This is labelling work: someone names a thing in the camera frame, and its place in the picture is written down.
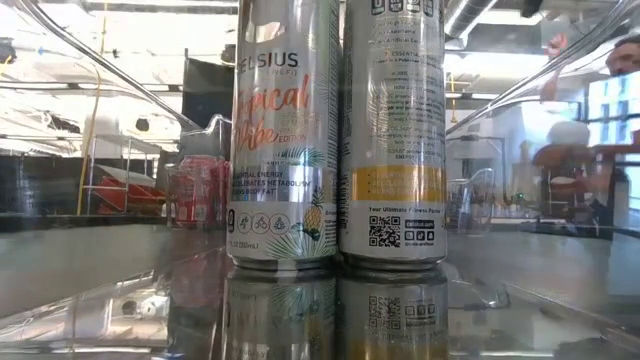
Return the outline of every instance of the celsius can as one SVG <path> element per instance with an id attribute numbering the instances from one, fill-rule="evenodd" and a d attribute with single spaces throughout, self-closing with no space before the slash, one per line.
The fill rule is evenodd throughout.
<path id="1" fill-rule="evenodd" d="M 240 2 L 228 253 L 318 267 L 337 249 L 338 0 Z"/>
<path id="2" fill-rule="evenodd" d="M 418 270 L 446 256 L 442 0 L 349 0 L 340 250 Z"/>

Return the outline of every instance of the yellow pole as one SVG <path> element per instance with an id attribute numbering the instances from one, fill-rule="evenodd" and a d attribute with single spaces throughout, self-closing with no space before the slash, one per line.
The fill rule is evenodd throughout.
<path id="1" fill-rule="evenodd" d="M 102 33 L 100 38 L 100 56 L 104 54 L 104 38 L 107 33 L 107 2 L 104 3 L 104 18 L 102 19 Z M 76 215 L 80 216 L 82 213 L 82 196 L 84 194 L 84 181 L 87 176 L 87 162 L 89 158 L 89 145 L 93 140 L 93 130 L 96 125 L 96 116 L 98 114 L 98 103 L 100 102 L 100 94 L 102 87 L 102 76 L 100 71 L 96 68 L 96 75 L 98 76 L 98 86 L 96 87 L 96 101 L 93 104 L 93 113 L 91 114 L 91 122 L 89 123 L 89 136 L 86 137 L 84 149 L 82 150 L 82 171 L 80 172 L 80 186 L 78 188 L 78 204 L 76 206 Z"/>

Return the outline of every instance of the silver can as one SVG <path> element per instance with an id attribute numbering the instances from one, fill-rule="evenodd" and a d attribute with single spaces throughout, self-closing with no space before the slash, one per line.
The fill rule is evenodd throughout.
<path id="1" fill-rule="evenodd" d="M 447 251 L 442 0 L 349 0 L 340 250 L 373 269 Z"/>
<path id="2" fill-rule="evenodd" d="M 240 1 L 228 253 L 304 269 L 337 249 L 338 0 Z"/>

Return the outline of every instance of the metal frame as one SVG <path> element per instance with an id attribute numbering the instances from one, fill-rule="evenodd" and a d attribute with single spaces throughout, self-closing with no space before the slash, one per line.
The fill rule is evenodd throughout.
<path id="1" fill-rule="evenodd" d="M 122 142 L 118 140 L 126 140 L 127 144 L 127 166 L 126 166 L 126 177 L 124 187 L 118 186 L 97 186 L 93 185 L 93 170 L 95 168 L 95 160 L 96 160 L 96 144 L 97 140 L 104 140 L 110 142 L 115 145 L 122 145 Z M 154 150 L 156 146 L 146 144 L 143 141 L 135 139 L 133 136 L 118 136 L 118 135 L 94 135 L 91 138 L 91 163 L 89 167 L 89 184 L 83 185 L 83 188 L 87 190 L 87 215 L 90 215 L 91 212 L 91 192 L 94 189 L 103 189 L 103 190 L 119 190 L 124 191 L 124 208 L 122 209 L 122 213 L 126 214 L 129 207 L 129 183 L 130 183 L 130 169 L 131 169 L 131 150 L 136 149 L 141 151 L 144 154 L 144 175 L 147 175 L 147 159 L 148 154 Z"/>

